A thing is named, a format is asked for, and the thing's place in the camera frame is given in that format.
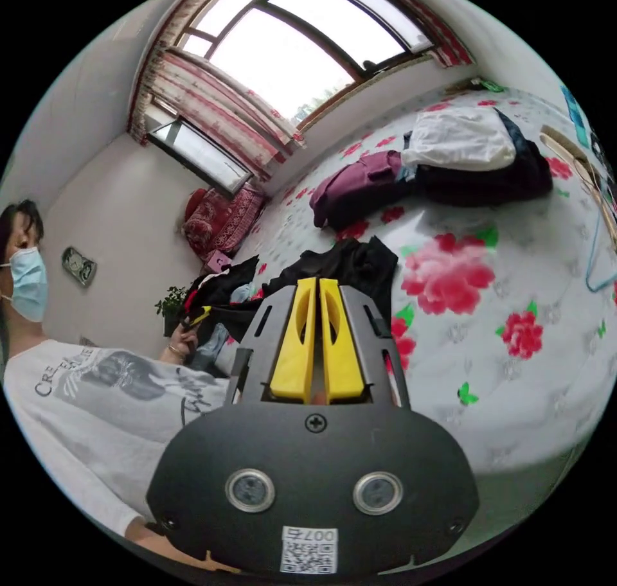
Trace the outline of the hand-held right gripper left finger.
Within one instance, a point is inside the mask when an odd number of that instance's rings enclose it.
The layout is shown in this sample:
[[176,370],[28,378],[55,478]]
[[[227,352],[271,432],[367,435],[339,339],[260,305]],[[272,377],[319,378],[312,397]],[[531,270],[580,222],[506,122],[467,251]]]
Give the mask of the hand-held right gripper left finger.
[[269,385],[276,399],[292,402],[309,402],[311,399],[316,299],[317,279],[299,280]]

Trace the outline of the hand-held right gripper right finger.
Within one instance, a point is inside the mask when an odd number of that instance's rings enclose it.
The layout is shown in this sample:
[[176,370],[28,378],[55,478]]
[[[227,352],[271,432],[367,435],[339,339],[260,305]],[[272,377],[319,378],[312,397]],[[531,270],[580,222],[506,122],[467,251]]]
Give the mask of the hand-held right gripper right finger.
[[336,280],[320,279],[319,302],[326,401],[355,400],[363,394],[364,379]]

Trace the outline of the person's left hand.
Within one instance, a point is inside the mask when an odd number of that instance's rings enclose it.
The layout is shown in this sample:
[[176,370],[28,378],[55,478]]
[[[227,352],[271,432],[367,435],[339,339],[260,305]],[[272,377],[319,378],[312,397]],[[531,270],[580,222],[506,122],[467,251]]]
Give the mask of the person's left hand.
[[174,330],[169,342],[159,360],[169,364],[184,365],[187,358],[197,347],[197,331],[196,329],[186,329],[179,324]]

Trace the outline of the person's right hand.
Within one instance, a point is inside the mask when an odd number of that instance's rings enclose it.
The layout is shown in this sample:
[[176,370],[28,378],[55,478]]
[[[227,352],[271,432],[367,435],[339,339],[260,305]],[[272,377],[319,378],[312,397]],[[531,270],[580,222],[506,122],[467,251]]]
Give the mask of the person's right hand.
[[181,564],[207,571],[220,570],[234,574],[241,573],[240,569],[214,561],[210,553],[206,554],[204,560],[197,560],[184,554],[176,549],[164,536],[158,535],[147,528],[145,522],[141,518],[136,518],[127,526],[125,538],[150,552]]

